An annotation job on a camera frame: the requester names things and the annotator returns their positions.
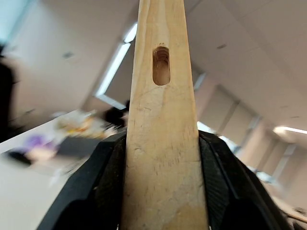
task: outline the oval hole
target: oval hole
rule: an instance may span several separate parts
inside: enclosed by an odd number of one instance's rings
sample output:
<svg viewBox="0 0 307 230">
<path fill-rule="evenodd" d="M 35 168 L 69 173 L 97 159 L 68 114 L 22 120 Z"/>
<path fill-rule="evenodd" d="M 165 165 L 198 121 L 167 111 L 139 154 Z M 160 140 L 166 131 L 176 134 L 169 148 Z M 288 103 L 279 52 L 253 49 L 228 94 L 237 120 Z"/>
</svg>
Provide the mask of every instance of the oval hole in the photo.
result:
<svg viewBox="0 0 307 230">
<path fill-rule="evenodd" d="M 153 81 L 156 85 L 166 85 L 171 81 L 168 48 L 159 46 L 153 51 Z"/>
</svg>

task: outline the wooden stick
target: wooden stick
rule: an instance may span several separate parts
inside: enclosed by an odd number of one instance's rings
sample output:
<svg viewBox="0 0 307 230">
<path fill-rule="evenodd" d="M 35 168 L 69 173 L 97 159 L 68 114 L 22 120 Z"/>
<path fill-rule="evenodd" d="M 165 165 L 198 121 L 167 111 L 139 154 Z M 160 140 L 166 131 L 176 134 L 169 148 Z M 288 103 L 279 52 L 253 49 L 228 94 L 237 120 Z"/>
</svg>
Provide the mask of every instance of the wooden stick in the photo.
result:
<svg viewBox="0 0 307 230">
<path fill-rule="evenodd" d="M 183 0 L 140 1 L 120 229 L 208 229 Z"/>
</svg>

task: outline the ceiling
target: ceiling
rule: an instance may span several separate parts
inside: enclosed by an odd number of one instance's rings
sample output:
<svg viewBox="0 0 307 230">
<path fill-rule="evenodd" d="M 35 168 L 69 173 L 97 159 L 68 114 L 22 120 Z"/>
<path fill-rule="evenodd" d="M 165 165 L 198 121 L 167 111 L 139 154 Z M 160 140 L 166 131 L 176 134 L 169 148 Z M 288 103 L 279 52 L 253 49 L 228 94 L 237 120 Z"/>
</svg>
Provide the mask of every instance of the ceiling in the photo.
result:
<svg viewBox="0 0 307 230">
<path fill-rule="evenodd" d="M 185 4 L 193 63 L 274 125 L 307 130 L 307 1 Z"/>
</svg>

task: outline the light wood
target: light wood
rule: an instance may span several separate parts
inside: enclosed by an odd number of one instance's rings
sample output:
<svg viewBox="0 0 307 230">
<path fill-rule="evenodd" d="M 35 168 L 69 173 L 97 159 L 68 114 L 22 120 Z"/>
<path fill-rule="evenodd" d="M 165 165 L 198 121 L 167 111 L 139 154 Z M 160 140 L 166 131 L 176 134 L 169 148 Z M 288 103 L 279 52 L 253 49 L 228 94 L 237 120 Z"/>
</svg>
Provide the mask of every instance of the light wood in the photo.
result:
<svg viewBox="0 0 307 230">
<path fill-rule="evenodd" d="M 141 0 L 122 230 L 208 229 L 183 0 Z"/>
</svg>

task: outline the window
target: window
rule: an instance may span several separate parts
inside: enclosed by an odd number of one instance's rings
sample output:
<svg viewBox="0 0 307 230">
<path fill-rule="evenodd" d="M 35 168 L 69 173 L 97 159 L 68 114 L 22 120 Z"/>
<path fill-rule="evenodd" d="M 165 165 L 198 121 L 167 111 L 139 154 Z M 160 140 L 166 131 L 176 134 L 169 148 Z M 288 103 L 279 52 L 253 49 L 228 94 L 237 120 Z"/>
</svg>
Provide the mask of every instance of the window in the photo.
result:
<svg viewBox="0 0 307 230">
<path fill-rule="evenodd" d="M 123 109 L 125 106 L 123 105 L 123 102 L 118 102 L 117 100 L 114 100 L 113 98 L 109 97 L 106 95 L 106 91 L 112 82 L 117 70 L 119 69 L 125 55 L 127 54 L 131 43 L 135 39 L 136 32 L 137 32 L 138 24 L 135 23 L 129 30 L 129 32 L 126 34 L 124 37 L 122 43 L 118 47 L 114 57 L 112 58 L 112 61 L 105 72 L 104 78 L 102 83 L 100 84 L 97 92 L 96 92 L 96 97 L 101 99 L 102 101 L 118 108 L 118 109 Z"/>
<path fill-rule="evenodd" d="M 7 43 L 32 0 L 0 0 L 0 43 Z"/>
<path fill-rule="evenodd" d="M 224 136 L 219 136 L 220 139 L 222 139 L 223 141 L 225 141 L 225 143 L 227 144 L 227 146 L 229 147 L 229 149 L 235 153 L 236 150 L 239 148 L 239 146 L 234 143 L 233 141 L 229 140 L 227 137 Z"/>
<path fill-rule="evenodd" d="M 200 121 L 197 122 L 197 129 L 200 130 L 200 131 L 207 132 L 207 133 L 215 133 L 215 131 L 213 129 L 210 129 L 208 126 L 206 126 L 205 124 L 203 124 Z"/>
</svg>

